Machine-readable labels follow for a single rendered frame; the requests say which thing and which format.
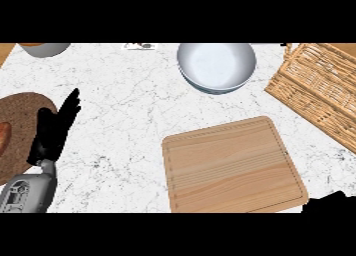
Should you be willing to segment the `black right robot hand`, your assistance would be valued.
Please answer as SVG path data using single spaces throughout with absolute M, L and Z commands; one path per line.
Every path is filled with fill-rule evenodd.
M 356 212 L 356 196 L 346 196 L 337 191 L 320 199 L 310 199 L 303 206 L 304 213 L 347 213 Z

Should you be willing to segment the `wicker basket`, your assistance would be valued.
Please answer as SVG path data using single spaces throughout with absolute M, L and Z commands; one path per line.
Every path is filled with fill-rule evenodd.
M 291 47 L 264 91 L 356 154 L 356 53 L 332 43 Z

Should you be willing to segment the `round brown placemat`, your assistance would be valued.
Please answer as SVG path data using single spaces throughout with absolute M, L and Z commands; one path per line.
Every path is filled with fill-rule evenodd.
M 18 93 L 0 99 L 0 123 L 9 122 L 12 125 L 10 142 L 0 157 L 0 186 L 31 168 L 27 159 L 37 132 L 37 113 L 43 107 L 58 112 L 53 101 L 36 92 Z

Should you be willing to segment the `white bowl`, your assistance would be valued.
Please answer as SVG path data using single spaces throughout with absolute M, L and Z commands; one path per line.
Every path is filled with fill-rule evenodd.
M 226 94 L 248 82 L 257 66 L 250 43 L 182 43 L 180 73 L 189 84 L 210 94 Z

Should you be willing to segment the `small white flat object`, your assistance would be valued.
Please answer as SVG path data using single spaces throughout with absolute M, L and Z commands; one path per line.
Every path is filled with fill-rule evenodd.
M 157 50 L 157 43 L 124 43 L 121 46 L 121 50 Z

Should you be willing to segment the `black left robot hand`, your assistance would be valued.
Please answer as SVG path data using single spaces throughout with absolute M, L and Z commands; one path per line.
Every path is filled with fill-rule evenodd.
M 37 166 L 44 159 L 56 162 L 74 124 L 80 106 L 80 90 L 74 89 L 56 113 L 46 107 L 38 109 L 37 134 L 31 145 L 27 162 Z

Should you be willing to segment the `wooden cutting board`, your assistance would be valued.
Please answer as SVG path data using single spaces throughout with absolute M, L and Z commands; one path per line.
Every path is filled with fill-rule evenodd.
M 279 212 L 309 201 L 266 116 L 165 137 L 163 156 L 173 212 Z

